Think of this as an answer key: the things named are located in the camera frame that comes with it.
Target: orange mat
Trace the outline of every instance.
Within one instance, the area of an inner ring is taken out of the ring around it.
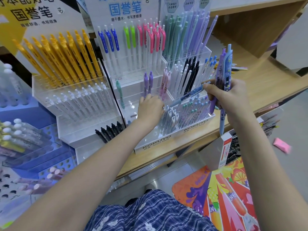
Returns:
[[[212,172],[205,166],[175,183],[172,192],[220,231],[259,230],[241,158]]]

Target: forearm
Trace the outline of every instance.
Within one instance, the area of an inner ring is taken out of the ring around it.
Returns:
[[[261,230],[307,230],[308,206],[260,125],[255,119],[244,121],[236,132]]]
[[[83,230],[128,156],[147,133],[134,121],[56,183],[8,230]]]

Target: right hand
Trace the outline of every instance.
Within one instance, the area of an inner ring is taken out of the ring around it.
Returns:
[[[214,96],[218,103],[227,113],[227,118],[233,128],[243,122],[255,120],[256,117],[252,112],[249,104],[246,84],[239,79],[231,80],[231,90],[226,92],[214,85],[215,79],[209,80],[211,84],[203,84],[203,89],[207,91],[210,101]]]

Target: wooden counter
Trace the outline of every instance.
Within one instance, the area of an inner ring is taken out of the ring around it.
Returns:
[[[216,33],[215,36],[224,45],[232,43],[234,63],[248,67],[247,71],[239,71],[232,76],[246,82],[250,104],[254,112],[308,88],[308,76],[299,77],[273,58],[268,58],[268,54],[264,54],[258,59],[222,34]],[[169,140],[140,154],[131,154],[117,178],[132,173],[193,143],[195,144],[191,149],[198,149],[212,142],[219,136],[219,112],[216,110],[215,114],[216,116],[206,127],[197,127],[179,136],[176,141]],[[225,128],[230,129],[227,120],[225,124]]]

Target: blue plaid fabric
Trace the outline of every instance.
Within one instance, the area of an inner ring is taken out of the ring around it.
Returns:
[[[217,230],[208,217],[180,204],[161,190],[148,192],[127,208],[99,206],[84,231]]]

